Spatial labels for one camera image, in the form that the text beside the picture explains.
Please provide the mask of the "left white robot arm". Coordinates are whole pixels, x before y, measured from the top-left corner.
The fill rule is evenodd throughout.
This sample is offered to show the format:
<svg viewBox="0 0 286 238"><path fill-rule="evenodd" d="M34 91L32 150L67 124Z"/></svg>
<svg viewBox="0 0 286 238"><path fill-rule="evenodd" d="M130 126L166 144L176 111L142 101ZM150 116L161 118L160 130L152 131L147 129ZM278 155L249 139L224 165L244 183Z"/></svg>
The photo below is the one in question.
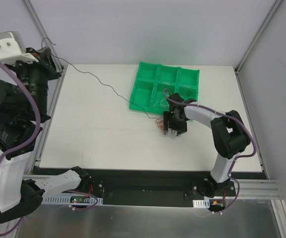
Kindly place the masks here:
<svg viewBox="0 0 286 238"><path fill-rule="evenodd" d="M51 49L27 48L34 62L17 59L7 68L26 87L39 110L41 122L50 119L47 114L48 82L58 79ZM90 177L80 167L43 181L23 179L26 163L34 150L33 133L42 128L35 126L35 114L22 90L13 84L0 80L0 223L6 223L34 212L48 197L58 193L76 190L88 193Z"/></svg>

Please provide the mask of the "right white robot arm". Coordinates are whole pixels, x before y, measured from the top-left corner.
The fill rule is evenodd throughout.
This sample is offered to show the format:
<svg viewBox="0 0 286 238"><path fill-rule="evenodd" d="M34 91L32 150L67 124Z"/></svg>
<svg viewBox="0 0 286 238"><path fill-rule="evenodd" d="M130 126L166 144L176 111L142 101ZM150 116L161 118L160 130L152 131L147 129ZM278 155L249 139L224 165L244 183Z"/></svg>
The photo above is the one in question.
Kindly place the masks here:
<svg viewBox="0 0 286 238"><path fill-rule="evenodd" d="M163 90L169 105L163 113L164 134L179 136L187 132L187 122L193 120L208 127L212 132L217 151L215 164L207 180L196 186L203 196L214 197L221 194L230 182L232 169L249 144L255 142L243 124L239 113L231 110L221 113L199 104L194 99L184 100L178 93Z"/></svg>

